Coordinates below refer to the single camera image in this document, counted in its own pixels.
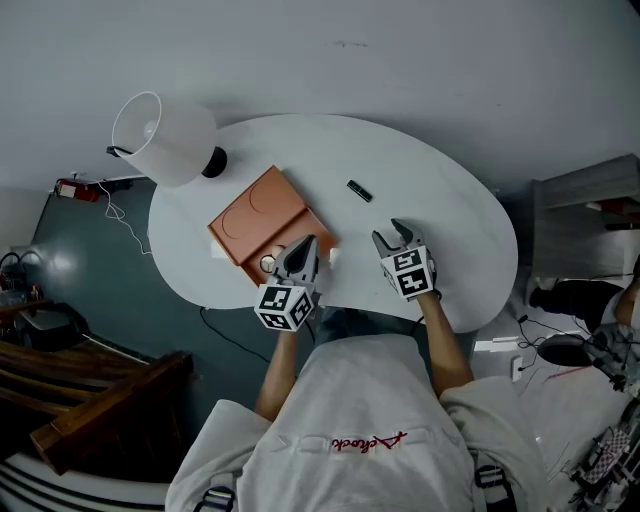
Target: checkered pattern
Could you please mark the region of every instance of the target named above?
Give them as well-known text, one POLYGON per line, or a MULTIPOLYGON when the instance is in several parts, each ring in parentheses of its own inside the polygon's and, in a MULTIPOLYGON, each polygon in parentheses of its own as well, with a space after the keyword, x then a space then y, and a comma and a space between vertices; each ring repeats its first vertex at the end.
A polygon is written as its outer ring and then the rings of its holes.
POLYGON ((596 465, 584 475, 585 481, 590 484, 597 483, 618 462, 620 456, 629 446, 629 436, 621 430, 616 430, 613 436, 607 439, 600 447, 601 455, 596 465))

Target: black cable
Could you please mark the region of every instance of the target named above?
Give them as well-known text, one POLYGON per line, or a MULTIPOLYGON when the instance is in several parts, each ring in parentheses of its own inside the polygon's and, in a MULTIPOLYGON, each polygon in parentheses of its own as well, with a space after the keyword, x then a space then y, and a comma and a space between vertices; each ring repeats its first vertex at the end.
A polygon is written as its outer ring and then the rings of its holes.
POLYGON ((522 323, 526 322, 527 320, 529 320, 529 318, 526 315, 520 318, 520 320, 518 320, 518 327, 520 327, 520 333, 524 338, 524 341, 519 341, 517 343, 518 348, 526 349, 526 348, 532 347, 536 351, 536 354, 533 356, 533 361, 530 364, 528 364, 527 366, 521 366, 520 368, 518 368, 518 371, 524 371, 527 368, 531 368, 534 364, 536 364, 536 361, 538 360, 538 345, 536 345, 536 343, 540 340, 546 339, 544 336, 539 336, 535 340, 529 341, 529 338, 527 338, 527 335, 524 333, 524 330, 522 329, 522 323))
POLYGON ((418 318, 414 324, 411 326, 411 330, 409 331, 409 336, 413 336, 413 333, 416 332, 416 329, 418 328, 418 326, 420 325, 420 322, 422 322, 422 319, 424 318, 424 316, 421 316, 420 318, 418 318))
POLYGON ((269 364, 271 361, 269 359, 267 359, 266 357, 264 357, 261 354, 258 354, 257 352, 254 352, 253 350, 248 349, 247 347, 244 347, 243 345, 241 345, 240 343, 238 343, 237 341, 233 341, 231 338, 227 338, 224 334, 222 334, 218 329, 216 329, 215 327, 213 327, 211 324, 209 324, 209 322, 207 322, 206 318, 204 317, 204 315, 202 314, 202 312, 205 310, 206 308, 203 306, 200 308, 200 318, 202 318, 202 321, 204 322, 204 324, 211 329, 213 332, 215 332, 218 336, 220 336, 223 340, 228 341, 229 343, 233 343, 236 347, 241 348, 242 350, 244 350, 245 352, 249 352, 249 354, 253 354, 256 357, 259 357, 260 359, 262 359, 265 363, 269 364))
POLYGON ((309 329, 309 334, 311 334, 311 340, 313 342, 313 346, 316 346, 316 335, 313 332, 313 329, 311 328, 311 326, 309 325, 309 322, 307 320, 304 321, 304 325, 307 326, 307 329, 309 329))
POLYGON ((567 332, 561 331, 560 329, 556 329, 555 327, 552 327, 550 325, 543 324, 542 322, 538 322, 537 320, 531 320, 527 315, 525 315, 523 318, 524 318, 523 322, 533 322, 534 324, 541 325, 542 327, 546 327, 547 329, 553 329, 554 331, 557 331, 560 334, 564 334, 565 336, 571 336, 572 338, 576 338, 580 341, 585 341, 582 336, 578 336, 577 334, 569 334, 567 332))

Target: small round object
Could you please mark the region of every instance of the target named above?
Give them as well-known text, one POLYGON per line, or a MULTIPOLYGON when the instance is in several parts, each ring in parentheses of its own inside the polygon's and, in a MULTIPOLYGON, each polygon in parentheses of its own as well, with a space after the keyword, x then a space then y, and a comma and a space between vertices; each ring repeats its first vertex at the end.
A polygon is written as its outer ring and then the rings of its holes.
POLYGON ((277 258, 278 256, 280 256, 280 253, 284 251, 284 246, 283 245, 274 245, 271 248, 271 256, 273 256, 274 258, 277 258))
POLYGON ((273 272, 273 266, 275 265, 275 263, 276 259, 273 256, 269 256, 267 254, 260 259, 260 268, 263 272, 271 274, 271 272, 273 272))

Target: desk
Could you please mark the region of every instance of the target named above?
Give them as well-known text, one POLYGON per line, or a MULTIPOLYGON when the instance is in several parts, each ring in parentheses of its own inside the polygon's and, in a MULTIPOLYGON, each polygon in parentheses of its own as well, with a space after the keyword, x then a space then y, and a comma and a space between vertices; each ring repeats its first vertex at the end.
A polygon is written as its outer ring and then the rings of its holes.
POLYGON ((184 299, 216 309, 252 307, 256 288, 242 269, 211 257, 209 224, 271 165, 280 168, 340 239, 334 268, 322 265, 321 305, 416 320, 382 275, 371 240, 393 240, 390 219, 419 223, 438 265, 437 287, 456 332, 479 329, 504 306, 516 275, 517 244, 507 214, 460 165, 396 130, 341 116, 281 115, 219 131, 229 155, 217 178, 176 189, 158 187, 149 212, 153 258, 184 299), (366 203, 346 187, 353 179, 373 195, 366 203))

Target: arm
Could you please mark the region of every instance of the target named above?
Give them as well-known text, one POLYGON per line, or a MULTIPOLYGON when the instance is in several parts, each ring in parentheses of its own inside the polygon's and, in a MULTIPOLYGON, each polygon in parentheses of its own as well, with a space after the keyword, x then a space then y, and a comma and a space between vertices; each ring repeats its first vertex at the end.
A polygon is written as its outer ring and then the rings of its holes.
POLYGON ((424 293, 418 295, 417 299, 427 326, 433 388, 440 397, 447 389, 464 386, 473 381, 473 373, 436 294, 424 293))
POLYGON ((254 409, 269 421, 276 419, 296 382, 297 352, 296 333, 282 331, 254 409))
POLYGON ((640 291, 640 280, 631 283, 620 297, 620 301, 616 306, 616 321, 622 325, 631 325, 633 317, 633 307, 636 302, 636 295, 640 291))

